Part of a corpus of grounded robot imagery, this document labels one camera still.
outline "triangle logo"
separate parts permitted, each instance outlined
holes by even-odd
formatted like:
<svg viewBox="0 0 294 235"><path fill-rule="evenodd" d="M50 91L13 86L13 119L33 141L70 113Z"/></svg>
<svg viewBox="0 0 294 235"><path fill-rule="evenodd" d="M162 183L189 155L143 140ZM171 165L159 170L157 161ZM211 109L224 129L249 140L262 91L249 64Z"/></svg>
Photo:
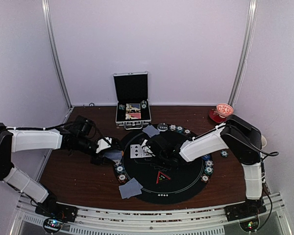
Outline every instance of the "triangle logo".
<svg viewBox="0 0 294 235"><path fill-rule="evenodd" d="M160 182L164 182L166 180L171 180L171 178L169 176L167 176L166 174L162 173L161 171L158 171L156 184L158 184Z"/></svg>

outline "round black mat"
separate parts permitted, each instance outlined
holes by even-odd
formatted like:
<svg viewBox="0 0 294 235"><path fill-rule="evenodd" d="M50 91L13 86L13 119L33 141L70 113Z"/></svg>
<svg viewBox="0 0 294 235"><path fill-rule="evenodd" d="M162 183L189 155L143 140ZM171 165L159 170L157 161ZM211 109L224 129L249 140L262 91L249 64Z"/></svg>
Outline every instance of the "round black mat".
<svg viewBox="0 0 294 235"><path fill-rule="evenodd" d="M187 136L176 131L168 130L160 135L172 144L182 143L187 139ZM176 169L159 166L154 157L131 159L130 146L139 144L142 138L149 139L147 134L138 130L130 132L122 139L125 146L122 174L127 177L127 181L135 178L143 186L142 194L137 195L137 198L155 204L173 204L186 201L203 190L207 184L201 181L205 160L198 158Z"/></svg>

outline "wooden table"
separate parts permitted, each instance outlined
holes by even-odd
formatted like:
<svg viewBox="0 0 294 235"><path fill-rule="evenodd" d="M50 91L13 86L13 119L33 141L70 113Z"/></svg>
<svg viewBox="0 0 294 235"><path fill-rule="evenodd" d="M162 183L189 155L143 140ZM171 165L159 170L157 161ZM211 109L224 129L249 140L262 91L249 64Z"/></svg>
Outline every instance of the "wooden table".
<svg viewBox="0 0 294 235"><path fill-rule="evenodd" d="M151 106L152 123L170 123L183 126L200 135L216 124L208 118L212 107ZM93 120L104 136L122 139L128 131L116 127L116 107L75 107L69 120L82 115ZM222 158L213 153L214 173L202 192L192 199L172 205L143 202L135 197L121 199L119 183L112 165L90 164L90 157L75 151L54 150L48 160L41 183L58 196L58 201L86 207L116 210L175 210L203 208L245 199L243 168L229 152Z"/></svg>

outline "patterned bowl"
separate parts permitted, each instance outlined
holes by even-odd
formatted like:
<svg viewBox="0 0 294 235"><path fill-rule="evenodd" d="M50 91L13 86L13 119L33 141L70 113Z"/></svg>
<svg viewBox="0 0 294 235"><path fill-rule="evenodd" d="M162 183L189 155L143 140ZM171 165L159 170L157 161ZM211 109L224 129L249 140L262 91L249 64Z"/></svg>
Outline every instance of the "patterned bowl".
<svg viewBox="0 0 294 235"><path fill-rule="evenodd" d="M217 112L221 118L225 118L230 116L234 112L234 109L228 104L220 103L217 105Z"/></svg>

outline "white wall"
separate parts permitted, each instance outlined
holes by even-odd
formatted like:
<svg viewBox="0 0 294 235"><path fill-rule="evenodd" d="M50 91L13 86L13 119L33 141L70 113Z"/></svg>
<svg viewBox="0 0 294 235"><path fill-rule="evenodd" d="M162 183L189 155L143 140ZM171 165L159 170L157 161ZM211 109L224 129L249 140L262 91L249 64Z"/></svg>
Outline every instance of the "white wall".
<svg viewBox="0 0 294 235"><path fill-rule="evenodd" d="M294 226L294 0L259 1L236 114L267 137L270 188L280 191Z"/></svg>
<svg viewBox="0 0 294 235"><path fill-rule="evenodd" d="M41 1L0 1L0 122L59 124L67 108L52 63ZM34 177L45 150L19 152L12 161ZM0 182L0 235L8 233L19 195Z"/></svg>
<svg viewBox="0 0 294 235"><path fill-rule="evenodd" d="M50 1L74 105L116 104L113 73L149 71L151 104L217 104L231 93L249 0Z"/></svg>

